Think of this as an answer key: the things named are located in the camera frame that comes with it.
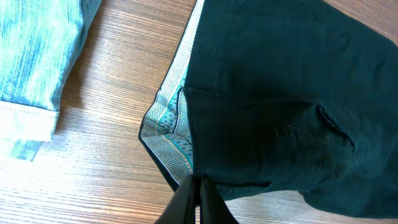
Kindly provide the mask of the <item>black shorts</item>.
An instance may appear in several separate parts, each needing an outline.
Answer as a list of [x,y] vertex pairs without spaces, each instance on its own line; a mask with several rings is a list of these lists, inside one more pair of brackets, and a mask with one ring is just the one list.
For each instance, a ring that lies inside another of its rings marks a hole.
[[397,217],[397,46],[324,1],[197,1],[139,140],[172,189]]

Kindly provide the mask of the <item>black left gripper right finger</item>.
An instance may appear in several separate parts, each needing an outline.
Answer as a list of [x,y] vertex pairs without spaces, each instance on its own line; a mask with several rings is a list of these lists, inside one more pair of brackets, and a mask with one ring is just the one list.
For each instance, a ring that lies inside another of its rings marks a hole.
[[200,223],[238,224],[208,177],[203,177],[200,185]]

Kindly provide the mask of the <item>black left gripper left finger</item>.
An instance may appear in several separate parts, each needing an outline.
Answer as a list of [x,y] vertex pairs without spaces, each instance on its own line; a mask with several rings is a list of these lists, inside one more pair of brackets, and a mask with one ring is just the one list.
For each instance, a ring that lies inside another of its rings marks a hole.
[[194,224],[196,183],[192,175],[186,176],[155,224]]

